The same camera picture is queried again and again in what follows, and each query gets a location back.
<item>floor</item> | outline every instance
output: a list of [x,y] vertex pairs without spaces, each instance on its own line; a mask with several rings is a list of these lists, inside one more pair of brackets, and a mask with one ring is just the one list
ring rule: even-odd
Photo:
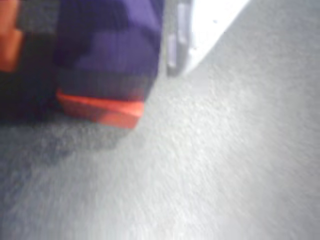
[[56,7],[23,3],[37,42],[0,76],[1,239],[319,238],[320,1],[252,0],[190,75],[161,65],[134,130],[61,112]]

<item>orange patch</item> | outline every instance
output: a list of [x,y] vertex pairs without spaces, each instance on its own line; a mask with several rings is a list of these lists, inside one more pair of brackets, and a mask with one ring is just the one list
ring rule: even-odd
[[119,128],[134,128],[144,112],[142,101],[119,101],[71,96],[57,92],[66,114]]
[[0,71],[12,72],[18,63],[23,41],[15,29],[19,0],[0,0]]

